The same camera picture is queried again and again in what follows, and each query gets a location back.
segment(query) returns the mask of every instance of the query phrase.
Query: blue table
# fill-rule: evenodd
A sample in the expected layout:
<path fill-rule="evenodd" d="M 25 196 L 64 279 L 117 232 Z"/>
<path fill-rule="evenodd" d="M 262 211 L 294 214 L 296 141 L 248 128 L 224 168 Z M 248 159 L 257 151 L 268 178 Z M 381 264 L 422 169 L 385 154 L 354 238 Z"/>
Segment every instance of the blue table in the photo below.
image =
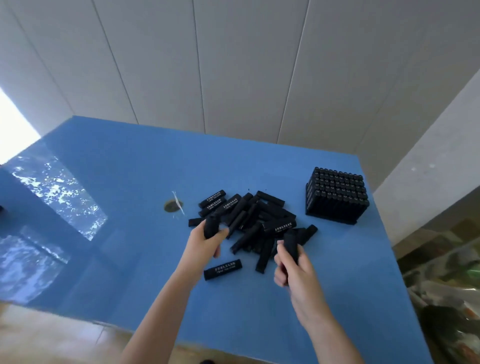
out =
<path fill-rule="evenodd" d="M 286 200 L 298 226 L 319 228 L 306 251 L 365 361 L 431 363 L 375 204 L 355 226 L 304 214 L 315 166 L 362 174 L 353 155 L 73 117 L 0 169 L 0 299 L 135 330 L 175 269 L 198 202 L 263 190 Z M 185 216 L 164 211 L 172 191 Z M 230 253 L 236 238 L 210 266 L 240 258 L 243 269 L 199 282 L 178 341 L 315 363 L 273 283 L 275 264 L 259 274 L 257 255 Z"/>

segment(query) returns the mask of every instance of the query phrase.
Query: tiled floor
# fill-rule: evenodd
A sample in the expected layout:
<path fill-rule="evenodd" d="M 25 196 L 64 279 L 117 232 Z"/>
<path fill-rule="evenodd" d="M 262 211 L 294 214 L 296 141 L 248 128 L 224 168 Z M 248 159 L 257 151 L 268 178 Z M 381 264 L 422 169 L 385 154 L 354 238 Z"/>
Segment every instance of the tiled floor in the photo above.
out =
<path fill-rule="evenodd" d="M 0 303 L 1 364 L 118 363 L 130 332 Z M 170 364 L 262 362 L 192 345 L 177 345 Z"/>

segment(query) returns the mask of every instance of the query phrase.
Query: stack of black lighters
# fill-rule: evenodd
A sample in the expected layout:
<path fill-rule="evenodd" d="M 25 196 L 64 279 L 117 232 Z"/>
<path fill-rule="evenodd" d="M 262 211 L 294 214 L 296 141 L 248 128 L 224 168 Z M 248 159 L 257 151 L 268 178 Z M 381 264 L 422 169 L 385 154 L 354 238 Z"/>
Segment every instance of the stack of black lighters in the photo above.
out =
<path fill-rule="evenodd" d="M 188 226 L 197 226 L 206 219 L 204 235 L 207 239 L 218 232 L 220 222 L 229 228 L 227 239 L 235 231 L 244 232 L 230 251 L 236 254 L 242 249 L 259 254 L 257 272 L 265 272 L 268 260 L 276 254 L 277 240 L 284 240 L 285 248 L 297 261 L 297 244 L 304 245 L 318 230 L 314 225 L 296 228 L 296 216 L 283 208 L 285 201 L 265 192 L 258 191 L 255 196 L 247 193 L 243 197 L 236 194 L 229 200 L 225 199 L 225 195 L 225 191 L 221 190 L 199 203 L 202 209 L 198 213 L 200 217 L 188 220 Z M 207 269 L 204 277 L 209 280 L 240 268 L 241 261 L 237 259 Z"/>
<path fill-rule="evenodd" d="M 362 176 L 315 167 L 305 205 L 307 215 L 353 225 L 370 202 Z"/>

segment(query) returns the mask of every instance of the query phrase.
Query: brown circular hole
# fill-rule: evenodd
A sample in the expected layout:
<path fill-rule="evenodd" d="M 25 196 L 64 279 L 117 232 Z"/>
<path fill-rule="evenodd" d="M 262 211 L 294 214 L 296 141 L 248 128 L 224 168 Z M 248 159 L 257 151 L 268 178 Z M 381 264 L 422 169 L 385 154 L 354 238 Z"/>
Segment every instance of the brown circular hole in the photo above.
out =
<path fill-rule="evenodd" d="M 179 204 L 180 206 L 183 207 L 183 202 L 181 202 L 180 200 L 179 200 Z M 175 201 L 175 199 L 172 199 L 165 202 L 165 204 L 163 205 L 163 209 L 166 212 L 176 212 L 180 210 L 180 207 L 177 205 L 177 202 Z"/>

